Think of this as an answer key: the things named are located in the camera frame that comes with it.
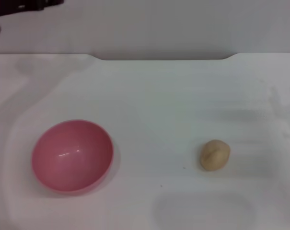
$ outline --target black object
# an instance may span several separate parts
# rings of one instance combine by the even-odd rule
[[[64,0],[0,0],[0,16],[25,11],[42,11],[45,7],[64,3]]]

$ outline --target gray wall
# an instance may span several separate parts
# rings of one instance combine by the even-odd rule
[[[66,0],[0,24],[0,53],[207,59],[290,52],[290,0]]]

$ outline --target pink bowl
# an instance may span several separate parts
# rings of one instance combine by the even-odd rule
[[[71,120],[50,128],[32,153],[38,180],[55,192],[75,195],[102,181],[113,159],[113,144],[100,126]]]

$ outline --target white tabletop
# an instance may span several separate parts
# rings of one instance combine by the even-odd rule
[[[70,119],[98,123],[115,145],[106,180],[77,197],[44,189],[30,167],[40,135]],[[204,172],[198,153],[211,139],[232,153]],[[19,230],[290,230],[290,54],[0,55],[3,156]]]

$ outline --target beige potato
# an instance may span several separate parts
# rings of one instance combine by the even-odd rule
[[[205,144],[200,155],[200,164],[205,170],[223,168],[230,156],[230,146],[221,140],[211,140]]]

